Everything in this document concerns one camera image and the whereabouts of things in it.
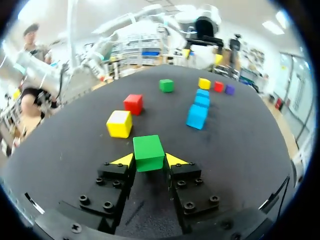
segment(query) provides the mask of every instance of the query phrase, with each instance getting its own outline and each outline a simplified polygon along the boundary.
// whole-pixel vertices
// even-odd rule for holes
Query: yellow triangle marker
[[[220,54],[215,55],[215,64],[219,65],[224,57]]]
[[[189,164],[188,162],[183,161],[183,160],[181,160],[181,159],[179,159],[179,158],[177,158],[175,156],[172,156],[169,153],[166,153],[165,155],[166,155],[166,159],[168,161],[168,164],[169,164],[170,168],[171,168],[172,165],[176,165],[176,164],[181,164],[181,165],[182,164]]]
[[[186,58],[190,54],[190,49],[182,49],[182,54]]]
[[[110,162],[110,164],[123,164],[123,165],[127,165],[128,167],[130,166],[132,159],[133,159],[134,154],[130,153],[127,156],[124,156],[118,160],[115,160],[113,162]]]

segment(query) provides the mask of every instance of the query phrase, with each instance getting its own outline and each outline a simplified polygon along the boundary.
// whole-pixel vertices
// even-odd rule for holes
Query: cable
[[[286,182],[286,186],[285,186],[284,193],[283,193],[283,196],[282,196],[282,199],[281,199],[281,203],[280,203],[280,207],[279,207],[279,211],[278,211],[278,216],[276,217],[276,220],[278,220],[279,217],[280,217],[281,208],[282,208],[282,205],[283,205],[284,200],[285,200],[285,196],[286,196],[286,193],[287,193],[289,181],[290,181],[290,176],[287,176],[285,181],[284,181],[284,183]]]
[[[61,89],[62,89],[62,83],[63,83],[63,76],[67,70],[68,70],[68,64],[67,63],[62,64],[62,68],[60,71],[60,88],[59,88],[58,96],[56,96],[56,98],[58,98],[60,96]]]

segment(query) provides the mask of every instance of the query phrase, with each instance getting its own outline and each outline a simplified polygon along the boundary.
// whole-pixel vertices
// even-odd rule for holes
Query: cube
[[[140,115],[143,108],[143,96],[130,94],[124,101],[124,110],[130,111],[133,115]]]
[[[201,130],[205,125],[207,115],[207,108],[193,104],[189,110],[186,125]]]
[[[209,108],[210,106],[210,99],[203,96],[196,96],[194,100],[194,104],[198,105],[203,108]]]
[[[233,95],[235,94],[235,87],[230,85],[230,84],[227,84],[225,86],[225,93],[228,94],[228,95]]]
[[[211,87],[211,81],[205,78],[200,78],[199,77],[199,83],[198,83],[199,88],[204,89],[204,90],[209,90]]]
[[[175,83],[171,79],[162,79],[159,81],[159,88],[164,93],[171,93],[175,89]]]
[[[165,152],[158,135],[134,137],[133,150],[138,172],[163,168]]]
[[[216,92],[221,93],[224,90],[224,84],[220,81],[215,81],[213,89]]]
[[[206,90],[202,90],[202,89],[198,89],[196,91],[196,96],[200,96],[200,97],[204,97],[204,98],[210,98],[210,95],[209,95],[209,91],[206,91]]]
[[[111,137],[126,139],[129,137],[132,128],[131,112],[122,110],[113,111],[106,122],[106,127]]]

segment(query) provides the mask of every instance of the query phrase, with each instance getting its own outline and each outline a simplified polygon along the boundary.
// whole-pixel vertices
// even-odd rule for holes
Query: ceiling light
[[[29,0],[19,12],[18,20],[31,24],[43,17],[47,12],[48,2],[48,0]]]
[[[262,25],[275,35],[285,34],[284,31],[282,31],[282,29],[272,21],[265,21]]]
[[[278,11],[275,15],[275,18],[278,20],[279,24],[283,29],[286,29],[288,26],[288,21],[283,11]]]
[[[175,7],[181,12],[195,12],[197,10],[193,5],[176,5]]]

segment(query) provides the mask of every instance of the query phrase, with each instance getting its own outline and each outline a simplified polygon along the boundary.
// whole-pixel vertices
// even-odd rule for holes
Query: red cube
[[[130,111],[133,115],[139,115],[143,108],[142,95],[130,94],[124,101],[124,110]]]
[[[224,84],[222,82],[220,82],[220,81],[215,81],[213,89],[216,92],[221,93],[224,90]]]

